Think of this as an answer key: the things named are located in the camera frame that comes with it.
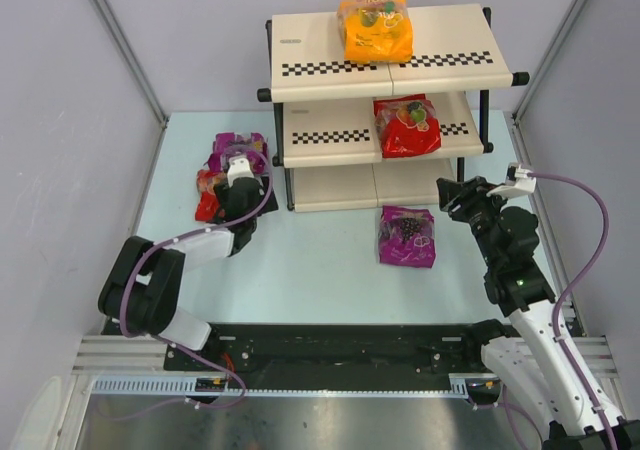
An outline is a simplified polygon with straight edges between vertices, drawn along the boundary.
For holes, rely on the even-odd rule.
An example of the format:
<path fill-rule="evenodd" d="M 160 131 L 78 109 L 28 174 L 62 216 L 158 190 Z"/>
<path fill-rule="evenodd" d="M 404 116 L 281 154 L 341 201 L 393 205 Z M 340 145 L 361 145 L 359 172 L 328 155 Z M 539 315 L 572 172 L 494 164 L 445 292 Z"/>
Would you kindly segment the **red fruit gummy bag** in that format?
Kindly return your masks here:
<path fill-rule="evenodd" d="M 384 159 L 418 157 L 441 148 L 440 123 L 425 94 L 375 100 L 373 115 Z"/>
<path fill-rule="evenodd" d="M 196 207 L 194 218 L 197 222 L 212 223 L 216 219 L 225 217 L 225 211 L 216 195 L 218 185 L 227 183 L 225 172 L 213 172 L 201 169 L 197 172 L 196 187 L 199 194 L 199 203 Z"/>

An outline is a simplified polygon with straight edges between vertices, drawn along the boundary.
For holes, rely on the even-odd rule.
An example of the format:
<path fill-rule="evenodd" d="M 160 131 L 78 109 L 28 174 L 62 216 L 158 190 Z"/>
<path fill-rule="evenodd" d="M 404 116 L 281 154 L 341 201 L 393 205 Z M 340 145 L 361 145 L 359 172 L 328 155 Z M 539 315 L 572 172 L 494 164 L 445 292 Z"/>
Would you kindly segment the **orange mango gummy bag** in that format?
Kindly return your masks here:
<path fill-rule="evenodd" d="M 346 60 L 370 64 L 411 59 L 414 34 L 406 0 L 342 0 L 336 16 Z"/>

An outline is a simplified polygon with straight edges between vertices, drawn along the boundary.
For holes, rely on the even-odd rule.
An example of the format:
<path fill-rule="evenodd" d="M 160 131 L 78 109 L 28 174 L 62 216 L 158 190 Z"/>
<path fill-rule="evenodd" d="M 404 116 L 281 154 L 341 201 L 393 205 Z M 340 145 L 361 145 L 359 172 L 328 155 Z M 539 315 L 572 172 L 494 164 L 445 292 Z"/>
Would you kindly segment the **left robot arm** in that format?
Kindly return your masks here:
<path fill-rule="evenodd" d="M 103 285 L 99 311 L 128 336 L 150 335 L 190 350 L 203 349 L 212 326 L 178 305 L 183 276 L 238 254 L 251 241 L 257 219 L 278 209 L 273 179 L 238 177 L 216 189 L 220 207 L 212 224 L 155 243 L 128 238 Z"/>

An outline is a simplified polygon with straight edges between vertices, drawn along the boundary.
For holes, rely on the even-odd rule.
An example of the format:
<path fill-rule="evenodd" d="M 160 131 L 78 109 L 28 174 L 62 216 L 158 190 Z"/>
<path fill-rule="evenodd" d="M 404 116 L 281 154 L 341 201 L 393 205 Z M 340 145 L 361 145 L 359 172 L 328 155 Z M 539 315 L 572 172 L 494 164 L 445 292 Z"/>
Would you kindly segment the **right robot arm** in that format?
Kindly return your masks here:
<path fill-rule="evenodd" d="M 535 181 L 517 170 L 502 185 L 483 177 L 440 178 L 439 208 L 469 226 L 486 264 L 484 286 L 517 335 L 489 320 L 472 325 L 468 347 L 502 383 L 505 409 L 516 400 L 544 449 L 636 449 L 639 423 L 599 385 L 561 314 L 562 303 L 534 259 L 538 218 L 507 200 Z"/>

